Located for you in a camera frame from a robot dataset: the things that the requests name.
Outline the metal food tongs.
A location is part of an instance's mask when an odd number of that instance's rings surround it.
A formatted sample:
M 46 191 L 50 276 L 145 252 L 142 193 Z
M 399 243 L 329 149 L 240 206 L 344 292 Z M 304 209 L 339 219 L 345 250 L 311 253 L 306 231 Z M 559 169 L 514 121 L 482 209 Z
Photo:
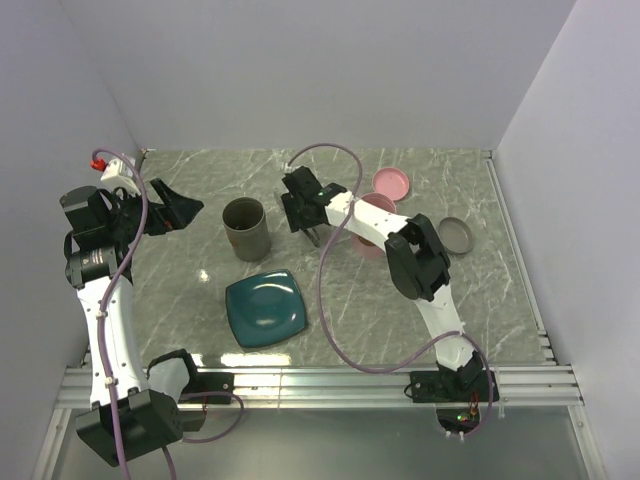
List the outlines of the metal food tongs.
M 285 215 L 285 218 L 288 218 L 281 194 L 277 191 L 273 191 L 273 197 L 279 209 Z M 314 247 L 320 247 L 320 235 L 315 228 L 298 230 L 298 233 L 304 234 Z

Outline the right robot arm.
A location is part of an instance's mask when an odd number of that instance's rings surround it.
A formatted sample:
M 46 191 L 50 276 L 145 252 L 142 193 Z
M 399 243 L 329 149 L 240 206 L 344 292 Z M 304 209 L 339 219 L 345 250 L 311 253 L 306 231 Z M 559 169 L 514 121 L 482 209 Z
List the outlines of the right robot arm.
M 444 393 L 466 398 L 483 370 L 478 352 L 462 337 L 464 327 L 455 307 L 450 259 L 424 215 L 407 217 L 376 207 L 335 183 L 321 185 L 307 167 L 282 178 L 287 192 L 281 202 L 292 232 L 319 225 L 347 230 L 385 252 L 391 281 L 414 302 L 436 341 L 436 363 Z

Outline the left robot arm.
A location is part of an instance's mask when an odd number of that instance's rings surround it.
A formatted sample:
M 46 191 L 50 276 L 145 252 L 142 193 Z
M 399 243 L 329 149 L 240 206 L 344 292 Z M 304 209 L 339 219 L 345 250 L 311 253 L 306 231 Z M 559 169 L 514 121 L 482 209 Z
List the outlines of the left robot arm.
M 112 467 L 180 440 L 177 404 L 202 390 L 203 379 L 186 350 L 144 366 L 133 331 L 130 252 L 136 238 L 182 230 L 204 207 L 159 178 L 151 185 L 157 203 L 95 186 L 60 199 L 72 227 L 64 243 L 65 275 L 85 315 L 93 373 L 90 409 L 77 417 L 76 432 Z

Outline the grey steel canister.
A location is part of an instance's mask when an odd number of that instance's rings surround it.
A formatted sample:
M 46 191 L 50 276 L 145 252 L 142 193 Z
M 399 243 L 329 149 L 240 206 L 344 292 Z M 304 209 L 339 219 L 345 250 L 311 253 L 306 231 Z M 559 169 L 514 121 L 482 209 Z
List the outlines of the grey steel canister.
M 264 206 L 256 199 L 241 197 L 229 202 L 222 221 L 235 256 L 244 262 L 259 262 L 271 250 Z

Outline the pink canister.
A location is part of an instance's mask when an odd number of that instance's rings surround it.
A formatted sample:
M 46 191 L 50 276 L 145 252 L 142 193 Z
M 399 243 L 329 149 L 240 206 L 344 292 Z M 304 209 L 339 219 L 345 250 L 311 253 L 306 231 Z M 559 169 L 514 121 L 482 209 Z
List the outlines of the pink canister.
M 353 249 L 364 259 L 384 257 L 386 227 L 396 214 L 395 203 L 387 196 L 373 192 L 363 195 L 355 205 L 355 216 L 346 229 Z

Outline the teal square plate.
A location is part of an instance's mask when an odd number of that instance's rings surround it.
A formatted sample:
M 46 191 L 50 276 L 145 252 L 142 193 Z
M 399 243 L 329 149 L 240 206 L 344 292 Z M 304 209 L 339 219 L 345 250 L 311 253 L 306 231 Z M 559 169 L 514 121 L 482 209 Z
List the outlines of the teal square plate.
M 243 349 L 280 344 L 308 326 L 301 291 L 288 269 L 262 272 L 229 285 L 225 307 L 231 332 Z

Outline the pink lid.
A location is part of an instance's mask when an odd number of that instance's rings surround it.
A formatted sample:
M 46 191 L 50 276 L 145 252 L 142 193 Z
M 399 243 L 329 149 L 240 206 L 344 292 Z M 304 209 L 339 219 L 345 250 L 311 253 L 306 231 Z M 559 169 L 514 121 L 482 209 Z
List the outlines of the pink lid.
M 410 181 L 402 170 L 395 167 L 385 167 L 373 175 L 372 187 L 376 193 L 397 202 L 409 194 Z

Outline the grey steel lid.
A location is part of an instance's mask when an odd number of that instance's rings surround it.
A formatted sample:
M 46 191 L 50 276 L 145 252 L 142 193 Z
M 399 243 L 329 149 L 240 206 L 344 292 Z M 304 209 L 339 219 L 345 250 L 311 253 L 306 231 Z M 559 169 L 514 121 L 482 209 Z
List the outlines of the grey steel lid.
M 437 228 L 445 250 L 453 255 L 465 255 L 474 248 L 474 237 L 470 227 L 457 217 L 443 218 Z

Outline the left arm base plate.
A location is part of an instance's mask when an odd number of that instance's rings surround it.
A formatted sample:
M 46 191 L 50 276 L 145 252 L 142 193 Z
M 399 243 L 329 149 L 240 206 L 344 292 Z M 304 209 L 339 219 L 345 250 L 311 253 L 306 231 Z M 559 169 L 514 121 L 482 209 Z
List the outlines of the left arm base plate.
M 234 375 L 228 372 L 198 372 L 189 379 L 180 401 L 185 403 L 228 405 L 234 390 Z

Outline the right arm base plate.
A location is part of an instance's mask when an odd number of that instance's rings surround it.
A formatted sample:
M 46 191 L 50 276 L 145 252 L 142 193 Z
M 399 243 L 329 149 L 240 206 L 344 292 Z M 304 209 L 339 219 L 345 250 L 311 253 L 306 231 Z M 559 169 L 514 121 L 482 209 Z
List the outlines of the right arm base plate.
M 489 401 L 489 390 L 493 400 L 500 399 L 495 373 L 486 370 L 472 374 L 470 380 L 448 369 L 428 371 L 418 370 L 409 373 L 408 396 L 414 403 L 480 403 Z

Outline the aluminium rail frame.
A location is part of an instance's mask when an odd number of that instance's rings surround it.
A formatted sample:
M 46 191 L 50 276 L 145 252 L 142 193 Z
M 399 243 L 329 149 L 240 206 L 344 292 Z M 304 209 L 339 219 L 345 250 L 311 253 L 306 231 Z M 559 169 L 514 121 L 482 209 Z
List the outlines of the aluminium rail frame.
M 364 259 L 348 237 L 327 259 L 292 233 L 273 191 L 285 165 L 323 183 L 371 190 L 376 171 L 409 178 L 401 214 L 466 221 L 474 248 L 452 261 L 455 305 L 487 354 L 500 399 L 470 437 L 446 433 L 435 404 L 408 396 L 409 369 L 434 370 L 428 330 L 392 285 L 382 258 Z M 136 479 L 601 479 L 576 376 L 558 363 L 512 232 L 491 155 L 478 149 L 376 148 L 356 158 L 331 148 L 148 152 L 146 179 L 204 203 L 185 230 L 144 239 L 133 263 L 133 331 L 143 363 L 177 349 L 204 372 L 234 375 L 236 400 L 193 403 L 203 417 L 193 443 L 172 460 L 134 460 Z M 225 206 L 250 197 L 266 210 L 269 254 L 239 260 L 222 221 Z M 308 326 L 276 346 L 248 351 L 234 339 L 226 288 L 276 269 L 294 276 Z

